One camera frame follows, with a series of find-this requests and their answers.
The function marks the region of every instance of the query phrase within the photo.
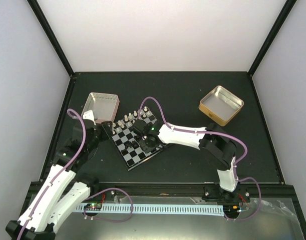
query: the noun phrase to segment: rectangular container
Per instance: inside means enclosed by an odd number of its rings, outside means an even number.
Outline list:
[[[113,122],[118,105],[119,99],[115,94],[91,92],[86,100],[82,115],[86,111],[93,110],[95,123],[100,124],[105,121]]]
[[[199,103],[199,109],[220,126],[225,126],[241,110],[244,102],[222,86],[217,86]]]

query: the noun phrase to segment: white wall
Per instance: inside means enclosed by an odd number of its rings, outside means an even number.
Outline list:
[[[38,180],[68,74],[26,0],[0,0],[0,240]]]
[[[306,219],[306,0],[299,0],[254,75],[288,184]]]
[[[75,71],[248,71],[286,0],[39,0]]]

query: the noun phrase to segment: black frame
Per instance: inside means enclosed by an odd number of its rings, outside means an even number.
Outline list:
[[[57,38],[53,32],[53,30],[51,29],[41,7],[39,6],[38,4],[38,1],[37,0],[27,0],[27,2],[29,3],[29,5],[31,6],[33,12],[35,13],[38,21],[40,22],[42,28],[44,29],[49,41],[51,42],[52,46],[54,47],[58,57],[60,58],[62,64],[64,65],[68,75],[70,76],[70,82],[69,82],[69,85],[68,85],[68,88],[67,88],[67,91],[66,91],[66,95],[65,95],[65,98],[64,98],[64,101],[63,101],[63,104],[62,104],[62,107],[61,107],[61,110],[60,110],[60,114],[59,114],[59,117],[58,117],[58,121],[57,121],[57,124],[56,124],[56,127],[55,127],[55,130],[54,130],[54,134],[53,134],[53,137],[52,137],[52,140],[51,140],[51,144],[50,144],[50,147],[49,147],[49,150],[48,150],[48,153],[47,153],[47,156],[46,156],[46,160],[44,162],[44,166],[43,166],[43,169],[42,169],[42,173],[41,173],[41,176],[40,176],[40,182],[32,182],[31,183],[31,186],[29,188],[29,191],[27,193],[27,196],[26,196],[26,199],[25,199],[25,202],[24,202],[24,205],[23,205],[23,208],[22,208],[22,212],[21,214],[26,210],[26,208],[29,206],[30,204],[30,201],[31,201],[31,198],[33,195],[37,194],[37,192],[39,191],[39,189],[41,188],[42,186],[42,181],[43,179],[45,179],[45,174],[46,174],[46,168],[47,168],[47,165],[49,163],[51,163],[51,160],[55,154],[55,150],[56,150],[56,142],[58,141],[58,137],[59,137],[59,133],[61,131],[61,128],[62,128],[62,125],[63,125],[63,120],[64,120],[64,116],[66,114],[66,109],[68,108],[68,104],[70,102],[70,99],[71,99],[71,95],[72,95],[72,92],[73,92],[73,89],[74,89],[74,85],[75,85],[75,82],[76,82],[76,73],[74,72],[74,70],[72,69],[68,59],[66,58],[65,56],[65,53],[63,51],[63,49],[61,48],[59,42],[57,41]],[[278,15],[274,25],[272,26],[268,36],[266,37],[260,51],[258,52],[251,68],[249,69],[248,71],[248,76],[249,76],[249,80],[252,82],[252,86],[253,86],[253,89],[255,91],[255,86],[253,84],[253,80],[252,80],[252,76],[254,75],[255,71],[257,70],[258,66],[260,65],[261,61],[263,60],[265,54],[267,53],[270,45],[272,44],[273,40],[275,39],[276,35],[278,34],[280,28],[282,27],[283,23],[285,22],[288,14],[290,13],[290,11],[292,10],[293,6],[295,5],[296,3],[296,0],[286,0],[280,14]],[[259,100],[257,99],[257,103],[258,103],[258,106],[261,110],[261,106],[260,106],[260,103],[259,103]],[[273,149],[273,152],[274,152],[274,158],[275,158],[275,163],[276,165],[278,166],[278,173],[280,175],[280,178],[282,180],[282,182],[280,184],[262,184],[260,185],[261,187],[261,191],[262,191],[262,196],[265,197],[265,198],[291,198],[292,199],[292,202],[293,202],[293,205],[294,205],[294,208],[295,208],[295,211],[296,211],[296,214],[297,214],[297,217],[298,217],[298,220],[300,222],[300,225],[301,225],[301,229],[302,229],[302,232],[303,232],[303,235],[306,239],[306,222],[305,222],[305,219],[304,219],[304,216],[303,216],[303,212],[301,210],[301,207],[300,207],[300,204],[298,202],[298,199],[297,199],[297,196],[296,196],[296,193],[295,193],[295,190],[293,188],[293,186],[290,186],[290,185],[284,185],[284,178],[283,178],[283,175],[282,175],[282,172],[281,172],[281,168],[279,166],[279,163],[278,163],[278,159],[277,159],[277,156],[275,154],[275,150],[274,150],[274,147],[273,147],[273,143],[271,141],[271,138],[270,138],[270,134],[269,134],[269,131],[268,131],[268,128],[267,128],[267,125],[266,125],[266,121],[265,121],[265,118],[264,118],[264,115],[263,115],[263,112],[261,110],[261,115],[262,115],[262,120],[263,122],[265,123],[265,128],[266,128],[266,132],[267,132],[267,135],[269,136],[269,139],[270,139],[270,145],[271,145],[271,148]],[[245,184],[247,186],[247,190],[248,192],[252,195],[252,196],[255,196],[257,197],[258,196],[258,192],[257,192],[257,188],[254,184]],[[190,195],[190,196],[203,196],[204,195],[204,192],[205,192],[205,189],[208,188],[208,189],[211,189],[211,188],[214,188],[214,189],[218,189],[218,185],[217,184],[199,184],[199,185],[193,185],[193,184],[186,184],[186,185],[183,185],[183,184],[146,184],[146,185],[143,185],[143,184],[124,184],[124,185],[119,185],[119,184],[115,184],[115,183],[112,183],[112,184],[106,184],[106,183],[101,183],[101,188],[104,189],[104,188],[108,188],[108,187],[120,187],[120,188],[127,188],[127,191],[130,193],[130,195],[138,195],[138,191],[136,192],[136,190],[138,189],[145,189],[145,192],[150,195],[150,196],[153,196],[155,194],[157,194],[158,192],[160,192],[161,190],[163,191],[173,191],[174,193],[176,193],[177,196],[187,196],[187,195]]]

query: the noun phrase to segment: black tabletop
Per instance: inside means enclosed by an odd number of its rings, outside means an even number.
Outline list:
[[[258,182],[277,183],[274,152],[269,142],[261,109],[251,80],[245,72],[97,72],[78,73],[69,107],[82,112],[91,92],[117,94],[120,99],[116,120],[139,108],[147,96],[162,105],[166,120],[178,126],[205,127],[212,120],[198,109],[199,101],[221,85],[244,101],[241,111],[223,129],[244,141],[248,155],[238,164],[239,178],[254,177]],[[146,104],[157,118],[156,104]],[[75,120],[65,117],[57,148],[71,135]],[[237,157],[243,148],[238,145]],[[173,145],[145,163],[128,171],[111,141],[100,143],[94,157],[80,170],[113,183],[218,183],[217,171],[207,164],[200,151]]]

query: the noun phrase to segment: chessboard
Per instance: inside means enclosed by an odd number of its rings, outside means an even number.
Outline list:
[[[138,112],[134,111],[124,116],[123,119],[114,122],[112,126],[112,140],[124,159],[128,170],[137,167],[139,164],[147,161],[159,152],[165,149],[167,145],[159,145],[156,149],[149,153],[145,153],[139,146],[138,140],[140,136],[131,131],[133,123],[138,116]],[[139,119],[144,120],[146,123],[154,124],[157,119],[152,112],[144,107],[141,110]]]

